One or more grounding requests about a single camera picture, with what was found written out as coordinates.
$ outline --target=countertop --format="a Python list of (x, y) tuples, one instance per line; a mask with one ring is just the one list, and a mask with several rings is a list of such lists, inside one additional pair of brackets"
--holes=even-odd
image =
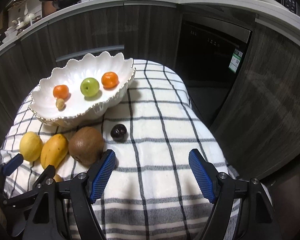
[(0, 46), (0, 52), (9, 49), (11, 47), (10, 45), (18, 39), (30, 35), (49, 23), (84, 11), (129, 4), (161, 4), (171, 7), (175, 7), (176, 5), (223, 5), (226, 7), (240, 8), (258, 14), (255, 20), (256, 22), (276, 30), (300, 45), (300, 17), (285, 8), (260, 0), (90, 0), (64, 8), (34, 23), (15, 38), (2, 44)]

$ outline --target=orange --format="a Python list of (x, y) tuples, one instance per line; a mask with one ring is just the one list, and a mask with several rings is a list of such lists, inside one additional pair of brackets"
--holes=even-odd
[(53, 89), (55, 99), (66, 99), (69, 96), (69, 88), (66, 85), (58, 85)]
[(106, 72), (101, 78), (101, 83), (105, 89), (114, 88), (119, 84), (118, 75), (114, 72)]

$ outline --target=blue gripper pad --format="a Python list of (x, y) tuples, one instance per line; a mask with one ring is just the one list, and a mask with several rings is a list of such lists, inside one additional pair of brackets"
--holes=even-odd
[(199, 161), (199, 158), (195, 154), (194, 149), (189, 152), (189, 165), (195, 177), (195, 180), (199, 185), (203, 197), (207, 198), (210, 203), (214, 203), (216, 200), (216, 196), (213, 193), (212, 181), (203, 168), (201, 162)]
[(90, 200), (95, 203), (97, 199), (101, 198), (103, 191), (106, 188), (110, 175), (115, 166), (115, 153), (111, 151), (106, 160), (103, 162), (97, 176), (92, 183), (92, 191)]
[(3, 175), (10, 176), (22, 163), (23, 156), (18, 153), (3, 167)]

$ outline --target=green apple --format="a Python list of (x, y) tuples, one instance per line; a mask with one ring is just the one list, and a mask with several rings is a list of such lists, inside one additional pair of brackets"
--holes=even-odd
[(99, 91), (100, 85), (95, 78), (86, 78), (81, 82), (80, 91), (85, 97), (93, 97)]

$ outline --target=metal screw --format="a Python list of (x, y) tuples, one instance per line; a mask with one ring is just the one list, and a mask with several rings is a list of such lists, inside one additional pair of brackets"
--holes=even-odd
[(79, 179), (84, 179), (85, 177), (87, 177), (87, 174), (85, 172), (81, 172), (78, 174)]
[(225, 172), (219, 172), (220, 179), (225, 179), (226, 177), (228, 177), (228, 175)]
[(252, 182), (253, 184), (258, 184), (258, 183), (259, 183), (259, 180), (258, 180), (257, 178), (252, 178), (252, 179), (251, 179), (251, 182)]
[(47, 184), (47, 185), (50, 185), (50, 184), (52, 184), (52, 183), (53, 183), (53, 179), (47, 179), (47, 180), (46, 180), (46, 184)]

